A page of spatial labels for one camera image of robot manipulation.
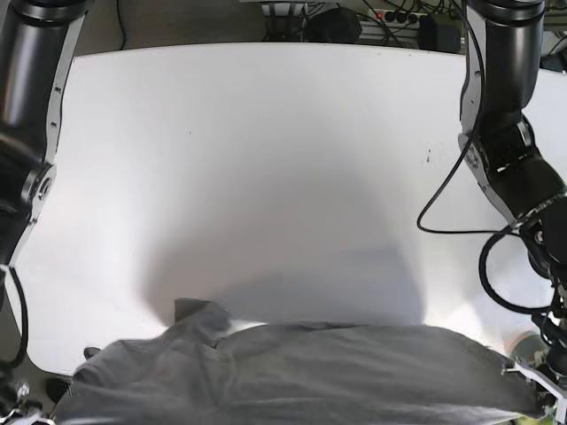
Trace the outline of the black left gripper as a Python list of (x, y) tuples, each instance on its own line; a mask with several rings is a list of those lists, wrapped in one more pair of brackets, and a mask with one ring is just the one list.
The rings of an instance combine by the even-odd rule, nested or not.
[(566, 423), (566, 357), (533, 356), (515, 359), (503, 367), (501, 373), (519, 374), (540, 394), (553, 424)]

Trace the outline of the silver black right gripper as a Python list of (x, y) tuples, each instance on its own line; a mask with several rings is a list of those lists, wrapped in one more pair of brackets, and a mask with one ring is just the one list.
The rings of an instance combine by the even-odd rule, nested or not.
[(1, 425), (31, 425), (36, 423), (40, 417), (41, 410), (39, 408), (18, 406), (1, 417)]

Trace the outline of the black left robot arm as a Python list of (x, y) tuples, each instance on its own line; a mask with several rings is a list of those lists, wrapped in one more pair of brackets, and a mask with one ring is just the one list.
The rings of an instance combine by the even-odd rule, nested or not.
[[(541, 156), (524, 108), (536, 85), (546, 5), (541, 1), (463, 1), (455, 5), (466, 29), (467, 73), (461, 93), (460, 163), (507, 224), (491, 230), (478, 260), (486, 295), (527, 315), (546, 347), (542, 363), (515, 372), (536, 382), (554, 421), (566, 421), (566, 185)], [(488, 280), (490, 250), (504, 237), (520, 238), (533, 270), (553, 290), (544, 306), (515, 305)]]

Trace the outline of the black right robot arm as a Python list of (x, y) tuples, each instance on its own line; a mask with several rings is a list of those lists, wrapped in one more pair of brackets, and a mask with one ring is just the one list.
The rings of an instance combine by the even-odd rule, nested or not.
[(1, 279), (18, 293), (15, 356), (1, 363), (1, 422), (49, 424), (12, 380), (27, 356), (27, 301), (15, 264), (50, 194), (62, 101), (89, 1), (10, 1), (1, 26)]

